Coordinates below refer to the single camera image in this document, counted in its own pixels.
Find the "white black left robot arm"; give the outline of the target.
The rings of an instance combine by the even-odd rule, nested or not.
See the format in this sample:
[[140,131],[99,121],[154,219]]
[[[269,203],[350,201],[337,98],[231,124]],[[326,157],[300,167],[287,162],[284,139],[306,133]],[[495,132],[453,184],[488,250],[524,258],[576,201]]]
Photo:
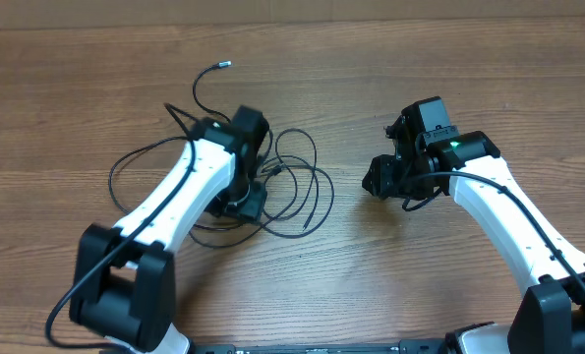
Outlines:
[[72,322],[104,337],[103,353],[187,353],[173,323],[175,255],[200,216],[258,223],[267,192],[257,181],[269,125],[241,106],[228,123],[204,118],[184,136],[179,160],[112,227],[91,225],[79,243],[69,297]]

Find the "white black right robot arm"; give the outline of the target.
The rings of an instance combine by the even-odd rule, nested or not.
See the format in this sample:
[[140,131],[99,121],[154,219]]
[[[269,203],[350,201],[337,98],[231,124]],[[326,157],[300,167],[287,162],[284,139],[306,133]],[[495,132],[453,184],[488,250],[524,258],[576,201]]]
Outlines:
[[544,217],[481,131],[462,134],[438,96],[405,107],[362,186],[405,211],[453,198],[509,267],[522,301],[510,325],[471,324],[442,339],[402,340],[400,353],[585,353],[585,254]]

